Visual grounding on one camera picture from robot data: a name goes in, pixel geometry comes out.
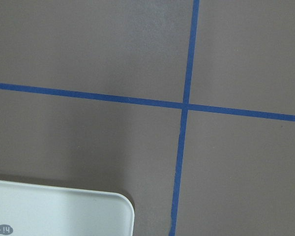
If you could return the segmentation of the white plastic tray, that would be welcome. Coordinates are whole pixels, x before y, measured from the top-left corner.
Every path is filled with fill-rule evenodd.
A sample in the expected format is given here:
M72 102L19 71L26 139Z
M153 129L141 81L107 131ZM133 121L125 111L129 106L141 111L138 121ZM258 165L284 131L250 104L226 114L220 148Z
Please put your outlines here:
M119 193L0 180L0 236L131 236L134 218Z

